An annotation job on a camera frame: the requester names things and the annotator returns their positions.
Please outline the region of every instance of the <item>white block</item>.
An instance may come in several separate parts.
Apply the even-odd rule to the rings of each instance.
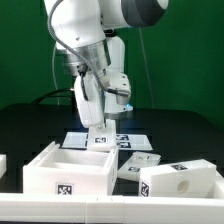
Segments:
[[[109,153],[60,149],[52,143],[23,167],[23,192],[111,195],[118,149]]]
[[[216,166],[206,160],[142,168],[139,196],[212,197],[215,180]]]
[[[6,172],[6,155],[0,155],[0,178]]]
[[[151,153],[134,152],[130,159],[118,170],[121,179],[139,181],[140,169],[158,165],[161,156]]]
[[[224,178],[218,172],[216,172],[213,198],[224,199]]]
[[[123,223],[124,198],[122,196],[97,197],[86,202],[85,223]]]

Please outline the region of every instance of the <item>cable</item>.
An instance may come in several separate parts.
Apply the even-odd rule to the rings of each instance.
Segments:
[[[152,88],[152,80],[151,80],[151,75],[150,75],[150,72],[149,72],[149,66],[148,66],[148,62],[147,62],[147,56],[146,56],[146,52],[145,52],[145,44],[144,44],[144,39],[143,39],[141,28],[139,28],[139,35],[140,35],[140,40],[141,40],[142,53],[143,53],[143,59],[144,59],[144,63],[145,63],[146,75],[147,75],[148,84],[149,84],[149,91],[150,91],[150,95],[151,95],[152,109],[155,109],[154,95],[153,95],[153,88]]]
[[[47,93],[47,94],[35,99],[31,104],[39,104],[42,100],[44,100],[48,97],[61,97],[61,96],[53,96],[53,95],[62,93],[62,92],[71,92],[71,90],[67,89],[67,88],[55,90],[53,92]]]
[[[53,80],[54,80],[54,87],[55,87],[55,90],[58,90],[58,83],[57,83],[57,79],[56,79],[56,75],[55,75],[55,55],[56,55],[56,43],[54,45],[54,49],[53,49],[53,53],[52,53],[52,76],[53,76]],[[58,102],[58,105],[60,105],[60,100],[59,98],[57,98],[57,102]]]
[[[54,29],[52,27],[52,18],[53,18],[53,14],[55,12],[55,10],[57,9],[57,7],[63,2],[64,0],[58,0],[52,7],[49,16],[48,16],[48,21],[47,21],[47,26],[48,26],[48,31],[50,33],[50,35],[52,36],[52,38],[58,42],[61,46],[63,46],[65,49],[67,49],[69,52],[71,52],[72,54],[74,54],[75,56],[77,56],[80,60],[82,60],[89,68],[90,70],[93,72],[93,75],[98,83],[98,85],[101,87],[101,89],[105,92],[109,92],[109,93],[113,93],[116,95],[120,95],[120,96],[127,96],[128,94],[120,93],[117,90],[114,89],[107,89],[104,87],[104,85],[101,83],[100,78],[94,68],[94,66],[85,58],[83,57],[81,54],[79,54],[78,52],[76,52],[74,49],[72,49],[71,47],[69,47],[67,44],[65,44],[61,39],[59,39],[57,37],[57,35],[54,32]]]

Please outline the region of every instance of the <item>black cable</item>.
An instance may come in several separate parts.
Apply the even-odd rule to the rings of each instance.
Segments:
[[[89,101],[87,93],[86,93],[85,83],[84,83],[84,77],[85,77],[87,71],[88,71],[87,65],[80,66],[79,75],[81,77],[81,88],[82,88],[83,97],[86,101]]]
[[[64,89],[58,89],[58,90],[52,91],[52,92],[47,93],[41,97],[38,97],[37,99],[32,101],[31,104],[39,104],[42,100],[49,98],[49,97],[62,97],[62,96],[53,96],[55,94],[62,93],[62,92],[71,92],[71,90],[68,88],[64,88]]]
[[[81,87],[82,87],[83,97],[86,101],[89,101],[88,96],[86,94],[86,88],[85,88],[85,83],[84,83],[84,75],[80,75],[80,76],[81,76]]]

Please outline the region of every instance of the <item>black table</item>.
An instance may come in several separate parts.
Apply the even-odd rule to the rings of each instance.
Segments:
[[[147,135],[161,163],[206,159],[224,175],[224,133],[197,113],[136,109],[116,121],[117,133]],[[68,131],[87,132],[70,106],[15,104],[0,111],[0,154],[7,172],[0,192],[22,192],[22,167],[52,141],[62,144]],[[121,166],[133,152],[119,152]],[[118,179],[114,194],[137,195],[138,183]]]

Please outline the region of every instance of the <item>green backdrop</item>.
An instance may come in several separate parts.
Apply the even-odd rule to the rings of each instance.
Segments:
[[[42,0],[1,0],[0,18],[3,108],[29,103],[54,90],[54,41],[46,28]],[[141,32],[147,63],[139,29],[119,31],[126,43],[125,72],[132,84],[132,105],[195,111],[224,129],[224,1],[170,0],[159,24]],[[58,85],[69,88],[72,79],[64,74],[61,62],[57,56]]]

